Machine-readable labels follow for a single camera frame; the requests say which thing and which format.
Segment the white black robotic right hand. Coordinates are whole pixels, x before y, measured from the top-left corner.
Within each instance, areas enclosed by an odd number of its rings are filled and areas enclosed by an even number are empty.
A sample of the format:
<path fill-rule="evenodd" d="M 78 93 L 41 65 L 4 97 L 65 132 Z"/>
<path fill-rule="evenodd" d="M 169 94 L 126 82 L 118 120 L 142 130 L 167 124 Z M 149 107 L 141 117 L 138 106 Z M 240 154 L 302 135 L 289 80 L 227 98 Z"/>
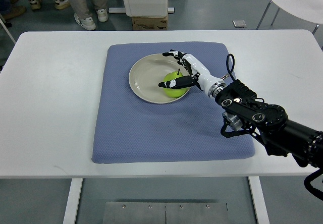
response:
<path fill-rule="evenodd" d="M 160 82 L 159 87 L 182 89 L 196 85 L 200 90 L 211 97 L 222 91 L 226 84 L 221 78 L 212 76 L 210 71 L 193 55 L 180 51 L 162 53 L 163 56 L 173 56 L 189 73 L 188 76 L 179 77 L 166 82 Z"/>

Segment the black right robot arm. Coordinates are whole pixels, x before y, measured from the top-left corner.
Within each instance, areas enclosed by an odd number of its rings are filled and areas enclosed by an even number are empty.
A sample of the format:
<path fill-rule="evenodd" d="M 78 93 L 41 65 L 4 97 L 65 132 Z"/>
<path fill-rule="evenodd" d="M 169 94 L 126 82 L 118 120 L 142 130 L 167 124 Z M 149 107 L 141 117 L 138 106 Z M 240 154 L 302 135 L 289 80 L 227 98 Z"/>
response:
<path fill-rule="evenodd" d="M 213 93 L 216 103 L 225 110 L 221 134 L 227 138 L 249 134 L 265 147 L 268 155 L 292 154 L 300 167 L 310 164 L 317 168 L 305 178 L 304 186 L 322 199 L 322 191 L 311 184 L 322 176 L 322 132 L 290 120 L 283 107 L 265 103 L 234 78 L 234 66 L 234 56 L 227 55 L 226 68 L 233 82 Z"/>

